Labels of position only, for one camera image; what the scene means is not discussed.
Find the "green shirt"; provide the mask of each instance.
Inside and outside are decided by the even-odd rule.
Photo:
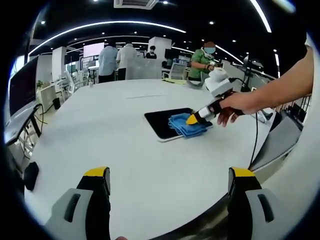
[[[211,59],[207,58],[205,56],[204,51],[202,51],[202,49],[196,50],[191,58],[192,62],[196,62],[199,64],[206,64],[206,65],[209,64],[213,60],[214,60],[213,57]],[[208,74],[210,71],[208,69],[199,69],[199,68],[191,67],[190,72],[189,72],[189,77],[194,78],[194,79],[200,79],[201,72]]]

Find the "yellow tip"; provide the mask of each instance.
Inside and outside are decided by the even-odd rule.
[[[188,125],[192,125],[192,124],[196,124],[196,123],[198,123],[198,121],[197,121],[194,114],[192,114],[186,121],[186,124],[188,124]]]

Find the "ceiling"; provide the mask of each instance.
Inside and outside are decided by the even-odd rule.
[[[40,13],[34,39],[47,40],[78,26],[105,21],[150,22],[184,30],[186,33],[136,23],[102,24],[63,34],[33,54],[52,52],[52,49],[61,46],[72,45],[78,49],[82,48],[83,44],[101,42],[104,37],[111,36],[127,36],[113,38],[116,42],[129,40],[147,43],[148,38],[136,36],[152,38],[166,35],[166,38],[172,39],[175,47],[191,51],[200,48],[204,39],[214,41],[241,60],[246,56],[246,52],[249,52],[254,60],[263,65],[261,71],[277,76],[274,49],[279,54],[280,70],[283,73],[301,58],[305,31],[295,15],[285,13],[272,1],[258,2],[272,33],[267,32],[250,0],[168,0],[168,4],[159,1],[151,10],[114,8],[113,0],[56,0]],[[227,58],[230,62],[239,63],[220,49],[217,49],[216,53],[216,59]]]

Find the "light blue shirt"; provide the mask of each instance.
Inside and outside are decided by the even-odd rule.
[[[106,46],[99,55],[99,76],[111,75],[116,70],[116,58],[118,50],[112,46]]]

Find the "person in light blue shirt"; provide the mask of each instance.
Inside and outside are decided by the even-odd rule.
[[[99,55],[99,83],[107,83],[115,80],[117,68],[116,58],[118,50],[115,42],[109,42]]]

